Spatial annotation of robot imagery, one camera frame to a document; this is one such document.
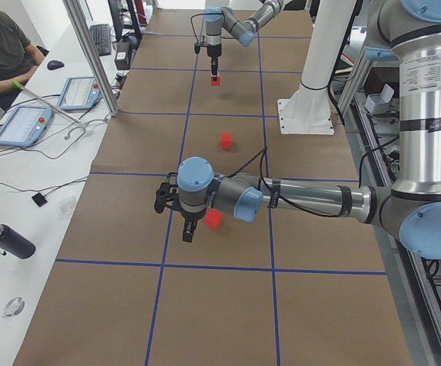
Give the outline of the red block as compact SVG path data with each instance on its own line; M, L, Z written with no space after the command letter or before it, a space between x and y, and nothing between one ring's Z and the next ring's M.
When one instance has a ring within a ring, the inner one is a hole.
M223 223L223 213L216 209L211 209L204 217L205 225L211 230L218 230Z
M221 85L221 78L219 75L212 75L210 77L210 85L211 86L220 86Z
M222 133L221 134L220 146L224 150L229 150L233 147L233 136L231 133Z

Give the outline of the brown paper table mat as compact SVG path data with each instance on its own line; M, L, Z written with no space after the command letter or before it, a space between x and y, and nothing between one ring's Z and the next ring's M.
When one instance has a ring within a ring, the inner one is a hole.
M346 130L283 135L276 102L298 87L312 23L285 11L222 84L193 52L200 20L156 11L46 282L17 365L409 365L372 227L262 208L182 240L155 192L183 159L228 175L267 150L267 174L355 186ZM231 133L233 147L220 146Z

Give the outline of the black power adapter box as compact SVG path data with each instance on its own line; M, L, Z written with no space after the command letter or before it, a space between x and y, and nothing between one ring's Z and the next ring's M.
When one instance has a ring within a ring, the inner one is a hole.
M114 62L117 70L129 70L131 49L128 42L120 41L116 44Z

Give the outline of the black keyboard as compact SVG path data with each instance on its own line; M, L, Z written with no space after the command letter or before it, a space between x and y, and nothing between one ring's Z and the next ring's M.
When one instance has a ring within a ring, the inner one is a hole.
M110 27L108 24L92 24L89 32L99 56L111 54Z

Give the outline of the clear plastic bag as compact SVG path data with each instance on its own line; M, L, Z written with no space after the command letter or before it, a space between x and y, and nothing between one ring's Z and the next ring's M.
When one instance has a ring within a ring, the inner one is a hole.
M67 197L56 204L57 214L60 220L71 219L77 204L76 197Z

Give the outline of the far blue teach pendant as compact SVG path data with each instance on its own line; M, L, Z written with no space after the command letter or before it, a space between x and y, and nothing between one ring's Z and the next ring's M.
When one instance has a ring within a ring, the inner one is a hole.
M70 77L60 93L58 107L64 111L86 111L101 97L93 76Z

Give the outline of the blue teach pendant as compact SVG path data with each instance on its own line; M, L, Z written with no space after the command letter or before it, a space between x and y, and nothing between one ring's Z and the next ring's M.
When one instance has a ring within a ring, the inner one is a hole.
M64 111L86 111L101 97L93 76L70 77L60 93L58 107Z
M18 106L0 129L0 146L32 146L41 138L52 119L51 108Z

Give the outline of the small black square device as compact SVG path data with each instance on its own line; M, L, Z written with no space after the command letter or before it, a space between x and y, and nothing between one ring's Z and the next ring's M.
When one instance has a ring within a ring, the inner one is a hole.
M46 204L48 202L46 197L43 194L41 194L40 192L34 194L31 197L31 199L38 207L42 207L44 204Z

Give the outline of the black computer mouse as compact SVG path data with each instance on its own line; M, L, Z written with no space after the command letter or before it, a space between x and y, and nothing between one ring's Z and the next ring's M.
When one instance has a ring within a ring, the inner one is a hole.
M60 68L62 68L63 66L64 66L64 63L63 63L63 62L58 61L58 60L55 60L55 59L50 60L50 61L47 63L47 65L46 65L46 67L47 67L48 70L50 70L50 71L53 71L53 70L56 70L56 69L60 69Z

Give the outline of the black water bottle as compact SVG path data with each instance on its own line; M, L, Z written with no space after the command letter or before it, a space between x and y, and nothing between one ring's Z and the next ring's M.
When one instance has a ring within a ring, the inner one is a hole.
M36 246L11 227L0 223L0 252L8 253L19 259L30 258L36 251Z

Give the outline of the near blue teach pendant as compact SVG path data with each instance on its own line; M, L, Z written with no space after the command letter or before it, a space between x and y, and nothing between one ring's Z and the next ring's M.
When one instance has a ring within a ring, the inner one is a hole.
M32 146L41 138L52 119L51 108L18 106L0 129L0 146Z

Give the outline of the green tipped metal rod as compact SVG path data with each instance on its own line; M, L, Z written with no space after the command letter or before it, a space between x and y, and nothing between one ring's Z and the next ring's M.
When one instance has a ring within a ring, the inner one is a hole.
M18 82L17 80L13 80L12 85L20 90L21 92L25 92L28 95L32 96L33 98L36 98L38 101L40 101L41 103L44 103L45 105L49 106L50 108L52 108L55 112L62 114L63 116L67 117L68 119L70 119L71 121L73 121L74 123L78 124L79 126L82 125L82 122L77 118L72 116L70 113L68 113L67 111L64 111L63 109L59 108L58 106L50 103L49 101L47 101L44 97L40 97L39 95L37 95L36 93L34 93L33 91L31 91L30 89L26 88L24 85L22 85L20 82Z

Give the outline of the seated person in gray shirt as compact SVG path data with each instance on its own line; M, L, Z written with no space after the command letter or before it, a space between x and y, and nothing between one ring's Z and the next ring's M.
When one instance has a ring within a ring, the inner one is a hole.
M30 81L44 55L5 12L0 11L0 108L8 110L19 95L13 82Z

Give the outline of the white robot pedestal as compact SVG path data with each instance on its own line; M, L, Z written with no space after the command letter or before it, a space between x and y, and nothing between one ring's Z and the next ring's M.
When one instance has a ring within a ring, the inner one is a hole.
M334 134L329 84L358 4L356 0L319 3L299 88L290 98L277 101L282 134Z

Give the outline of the aluminium frame post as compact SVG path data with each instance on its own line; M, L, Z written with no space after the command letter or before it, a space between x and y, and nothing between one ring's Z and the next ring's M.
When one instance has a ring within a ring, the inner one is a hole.
M102 62L95 48L94 42L91 39L85 14L81 9L78 0L63 0L62 2L68 13L69 20L71 21L76 37L78 38L78 43L80 44L93 76L98 83L102 98L105 101L110 116L114 117L118 112L117 100L113 95L112 89L108 82L107 74L102 66Z

